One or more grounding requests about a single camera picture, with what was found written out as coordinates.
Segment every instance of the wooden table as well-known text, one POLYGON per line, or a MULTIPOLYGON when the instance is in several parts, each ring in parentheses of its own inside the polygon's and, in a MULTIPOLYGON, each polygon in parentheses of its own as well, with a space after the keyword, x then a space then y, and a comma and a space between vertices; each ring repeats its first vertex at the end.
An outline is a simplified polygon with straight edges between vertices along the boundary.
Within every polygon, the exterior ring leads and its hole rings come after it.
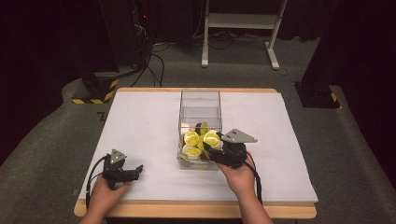
MULTIPOLYGON (((181 91, 181 88, 121 88, 118 90, 119 92, 139 92, 139 91, 149 91, 149 92, 168 92, 168 91, 181 91)), ((210 89, 210 90, 220 90, 220 92, 267 92, 267 93, 276 93, 276 90, 273 89, 210 89)), ((95 151, 95 155, 98 154, 98 150, 100 150, 101 145, 103 145, 103 140, 106 135, 106 129, 110 129, 108 125, 111 120, 111 116, 114 116, 115 110, 113 109, 114 102, 112 108, 110 109, 109 115, 107 117, 106 125, 103 130, 101 139, 99 140, 98 147, 95 151)), ((95 155, 92 159, 92 164, 90 166, 90 170, 92 165, 97 161, 96 158, 102 157, 103 155, 95 155)), ((132 186, 132 190, 137 188, 137 185, 132 186)), ((85 199, 81 197, 84 195, 81 192, 80 197, 77 200, 75 206, 75 214, 76 216, 82 217, 86 213, 85 207, 85 199)), ((264 199, 264 207, 268 212, 271 218, 313 218, 317 214, 317 210, 315 207, 315 202, 312 200, 308 200, 304 202, 301 200, 300 202, 267 202, 264 199)), ((237 201, 183 201, 183 200, 122 200, 113 210, 111 210, 107 217, 191 217, 191 218, 239 218, 240 212, 237 201)))

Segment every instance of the transparent drawer organizer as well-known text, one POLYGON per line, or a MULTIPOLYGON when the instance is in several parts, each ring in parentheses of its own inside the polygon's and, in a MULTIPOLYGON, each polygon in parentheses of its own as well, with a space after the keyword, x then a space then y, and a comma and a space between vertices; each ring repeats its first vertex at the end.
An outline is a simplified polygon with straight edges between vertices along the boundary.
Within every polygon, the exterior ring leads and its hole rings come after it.
POLYGON ((219 91, 182 90, 178 121, 177 159, 182 170, 218 170, 208 159, 203 142, 221 149, 221 106, 219 91))

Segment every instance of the white metal stand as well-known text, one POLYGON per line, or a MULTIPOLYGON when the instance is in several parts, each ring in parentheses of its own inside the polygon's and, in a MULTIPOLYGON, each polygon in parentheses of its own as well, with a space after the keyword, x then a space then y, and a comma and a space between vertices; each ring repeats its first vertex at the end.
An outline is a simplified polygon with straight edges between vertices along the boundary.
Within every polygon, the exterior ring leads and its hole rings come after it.
POLYGON ((245 28, 245 29, 263 29, 273 30, 270 42, 265 42, 265 49, 271 61, 274 70, 279 69, 274 53, 274 44, 276 35, 282 21, 283 12, 288 0, 282 0, 280 9, 276 15, 254 15, 254 14, 228 14, 228 13, 209 13, 209 0, 206 0, 205 9, 205 32, 204 44, 202 50, 202 67, 209 66, 209 48, 208 48, 208 32, 209 27, 223 28, 245 28))

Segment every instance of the person's right arm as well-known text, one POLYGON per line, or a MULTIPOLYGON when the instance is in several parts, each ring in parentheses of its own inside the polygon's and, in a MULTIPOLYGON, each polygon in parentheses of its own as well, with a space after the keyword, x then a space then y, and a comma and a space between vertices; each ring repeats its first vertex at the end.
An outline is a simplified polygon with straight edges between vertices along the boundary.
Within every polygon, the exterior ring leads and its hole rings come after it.
MULTIPOLYGON (((253 160, 247 156, 247 163, 252 167, 253 160)), ((236 169, 219 164, 218 167, 227 178, 230 189, 235 193, 244 224, 272 224, 262 204, 254 191, 255 178, 253 172, 243 164, 236 169)))

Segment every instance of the person's right hand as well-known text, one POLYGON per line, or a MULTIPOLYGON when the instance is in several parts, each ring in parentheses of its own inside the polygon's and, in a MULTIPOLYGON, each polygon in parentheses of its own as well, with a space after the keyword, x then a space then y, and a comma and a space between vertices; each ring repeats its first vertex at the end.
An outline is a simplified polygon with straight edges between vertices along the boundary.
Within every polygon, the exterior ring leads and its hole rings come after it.
MULTIPOLYGON (((248 154, 250 156, 247 155, 246 162, 255 168, 251 154, 248 154)), ((254 194, 254 174, 244 163, 236 169, 220 163, 217 163, 217 165, 227 178, 228 186, 235 193, 236 197, 239 198, 242 194, 246 193, 254 194)))

